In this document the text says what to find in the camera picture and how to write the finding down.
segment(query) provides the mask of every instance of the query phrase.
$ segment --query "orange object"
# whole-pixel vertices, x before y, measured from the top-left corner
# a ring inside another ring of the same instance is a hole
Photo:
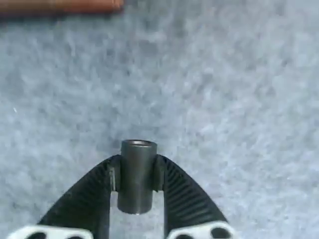
[[[50,13],[110,13],[119,11],[124,0],[0,0],[1,15]]]

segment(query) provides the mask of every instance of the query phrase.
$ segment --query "metal cylinder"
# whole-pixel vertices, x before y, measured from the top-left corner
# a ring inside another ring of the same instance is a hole
[[[143,214],[152,208],[153,169],[157,144],[124,140],[121,148],[121,185],[118,208],[128,214]]]

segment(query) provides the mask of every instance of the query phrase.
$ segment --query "carpet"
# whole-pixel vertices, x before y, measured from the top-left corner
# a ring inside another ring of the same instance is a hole
[[[127,0],[0,23],[0,235],[34,224],[121,140],[155,141],[242,238],[319,233],[319,2]],[[111,210],[162,238],[163,200]]]

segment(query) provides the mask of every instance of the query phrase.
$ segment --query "floor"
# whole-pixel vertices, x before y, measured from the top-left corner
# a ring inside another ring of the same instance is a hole
[[[127,0],[0,23],[0,236],[127,138],[153,140],[242,238],[319,233],[319,1]],[[111,236],[162,238],[162,198]]]

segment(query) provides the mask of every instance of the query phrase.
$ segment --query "white plastic part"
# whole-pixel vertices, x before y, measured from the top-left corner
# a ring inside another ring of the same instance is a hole
[[[49,226],[26,226],[11,233],[7,239],[28,239],[35,233],[44,233],[45,239],[69,239],[78,237],[81,239],[93,239],[92,234],[88,230],[74,228],[58,228]]]
[[[199,224],[192,227],[185,227],[172,230],[167,239],[178,239],[178,236],[185,235],[192,239],[215,239],[212,235],[213,229],[224,229],[228,236],[224,239],[239,239],[236,231],[226,222],[215,221],[211,223]]]

